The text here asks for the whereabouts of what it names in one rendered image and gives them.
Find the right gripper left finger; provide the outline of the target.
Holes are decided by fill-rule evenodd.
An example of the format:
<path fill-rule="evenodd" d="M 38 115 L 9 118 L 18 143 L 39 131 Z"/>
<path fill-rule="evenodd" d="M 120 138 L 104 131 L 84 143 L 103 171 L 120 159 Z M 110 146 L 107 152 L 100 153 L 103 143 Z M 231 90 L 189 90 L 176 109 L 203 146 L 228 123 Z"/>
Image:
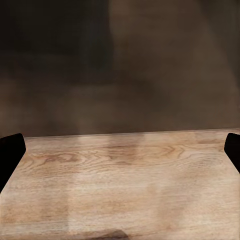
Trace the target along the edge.
<path fill-rule="evenodd" d="M 0 138 L 0 193 L 26 152 L 22 133 Z"/>

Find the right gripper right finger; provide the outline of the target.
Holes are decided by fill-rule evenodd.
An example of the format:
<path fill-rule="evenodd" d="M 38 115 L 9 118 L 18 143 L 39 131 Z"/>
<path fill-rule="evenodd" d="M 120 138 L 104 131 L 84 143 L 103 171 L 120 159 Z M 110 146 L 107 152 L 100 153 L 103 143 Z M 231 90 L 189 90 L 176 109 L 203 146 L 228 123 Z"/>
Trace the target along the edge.
<path fill-rule="evenodd" d="M 225 141 L 224 151 L 240 173 L 240 135 L 229 133 Z"/>

